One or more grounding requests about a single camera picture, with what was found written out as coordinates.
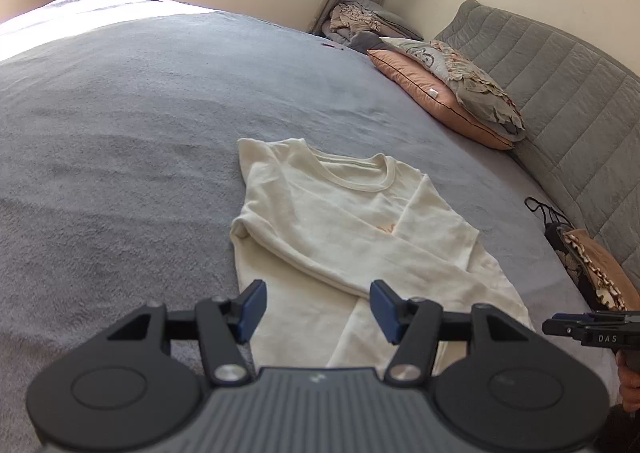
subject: black bag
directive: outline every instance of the black bag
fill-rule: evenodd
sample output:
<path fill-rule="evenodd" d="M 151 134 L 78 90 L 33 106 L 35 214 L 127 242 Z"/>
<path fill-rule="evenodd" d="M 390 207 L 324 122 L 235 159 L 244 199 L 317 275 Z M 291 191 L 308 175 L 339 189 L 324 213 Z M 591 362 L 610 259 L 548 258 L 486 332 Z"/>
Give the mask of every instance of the black bag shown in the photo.
<path fill-rule="evenodd" d="M 587 268 L 580 259 L 580 256 L 573 247 L 565 243 L 562 237 L 565 231 L 575 229 L 574 225 L 567 220 L 564 214 L 559 213 L 553 207 L 533 197 L 525 198 L 524 205 L 526 205 L 532 213 L 538 210 L 542 211 L 542 217 L 545 223 L 545 238 L 554 248 L 556 255 L 558 255 L 562 265 L 564 265 L 564 269 L 574 281 L 575 286 L 591 310 L 609 310 L 606 305 L 600 303 L 596 290 L 593 288 L 593 284 L 589 278 Z"/>

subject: black strap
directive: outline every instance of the black strap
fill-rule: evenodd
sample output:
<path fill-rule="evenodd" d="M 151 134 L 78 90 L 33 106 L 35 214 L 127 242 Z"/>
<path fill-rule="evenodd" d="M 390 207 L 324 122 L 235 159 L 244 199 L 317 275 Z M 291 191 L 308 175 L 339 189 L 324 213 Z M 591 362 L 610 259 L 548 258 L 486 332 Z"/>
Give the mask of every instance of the black strap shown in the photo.
<path fill-rule="evenodd" d="M 530 202 L 533 202 L 535 207 L 531 207 L 529 205 Z M 533 197 L 527 197 L 524 199 L 524 205 L 526 205 L 527 209 L 529 211 L 531 211 L 532 213 L 535 213 L 538 210 L 542 211 L 542 217 L 543 220 L 545 222 L 545 227 L 546 227 L 546 214 L 549 213 L 549 220 L 551 220 L 550 223 L 556 223 L 559 224 L 560 223 L 560 218 L 562 218 L 562 220 L 565 221 L 565 223 L 570 226 L 570 227 L 574 227 L 574 224 L 572 224 L 566 216 L 564 216 L 564 214 L 560 213 L 559 211 L 556 211 L 553 207 L 551 207 L 548 204 L 544 204 L 542 202 L 540 202 L 540 200 L 536 200 Z"/>

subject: headboard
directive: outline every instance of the headboard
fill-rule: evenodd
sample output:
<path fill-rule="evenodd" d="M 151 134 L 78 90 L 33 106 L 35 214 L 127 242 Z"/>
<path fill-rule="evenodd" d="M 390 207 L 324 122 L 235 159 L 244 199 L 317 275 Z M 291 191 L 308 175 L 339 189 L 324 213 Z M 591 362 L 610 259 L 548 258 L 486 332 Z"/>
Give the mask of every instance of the headboard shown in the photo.
<path fill-rule="evenodd" d="M 438 36 L 522 112 L 514 155 L 640 288 L 640 78 L 549 25 L 466 0 Z"/>

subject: white long-sleeve shirt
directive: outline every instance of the white long-sleeve shirt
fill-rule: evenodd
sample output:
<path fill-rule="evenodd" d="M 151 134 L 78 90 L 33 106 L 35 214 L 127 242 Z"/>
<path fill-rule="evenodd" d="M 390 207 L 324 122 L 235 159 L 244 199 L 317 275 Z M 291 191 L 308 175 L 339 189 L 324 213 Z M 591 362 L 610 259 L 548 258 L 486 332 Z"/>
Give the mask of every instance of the white long-sleeve shirt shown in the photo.
<path fill-rule="evenodd" d="M 261 278 L 268 289 L 251 341 L 258 366 L 383 370 L 394 348 L 369 309 L 375 279 L 445 310 L 491 303 L 531 326 L 478 230 L 420 170 L 382 154 L 326 154 L 303 139 L 238 146 L 246 183 L 231 227 L 239 286 Z M 463 343 L 442 343 L 435 370 L 464 355 Z"/>

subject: bed sheet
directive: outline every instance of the bed sheet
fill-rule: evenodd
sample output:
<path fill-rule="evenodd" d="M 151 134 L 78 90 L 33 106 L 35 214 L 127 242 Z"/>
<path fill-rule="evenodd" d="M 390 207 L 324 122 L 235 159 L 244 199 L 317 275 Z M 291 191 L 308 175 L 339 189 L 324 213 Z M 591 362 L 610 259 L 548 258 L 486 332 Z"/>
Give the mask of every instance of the bed sheet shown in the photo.
<path fill-rule="evenodd" d="M 0 61 L 105 25 L 207 12 L 211 9 L 171 0 L 56 0 L 0 23 Z"/>
<path fill-rule="evenodd" d="M 539 186 L 431 118 L 366 56 L 227 12 L 121 22 L 130 0 L 68 15 L 83 0 L 67 1 L 56 18 L 0 26 L 0 46 L 22 43 L 0 62 L 0 451 L 36 448 L 25 389 L 69 348 L 149 300 L 180 309 L 236 292 L 239 137 L 303 137 L 420 168 L 481 231 L 538 330 L 556 311 L 588 309 L 523 204 L 545 200 Z M 50 25 L 74 14 L 116 23 L 53 40 Z M 48 31 L 25 51 L 29 32 Z M 610 352 L 554 342 L 615 393 Z M 193 347 L 175 355 L 197 365 Z"/>

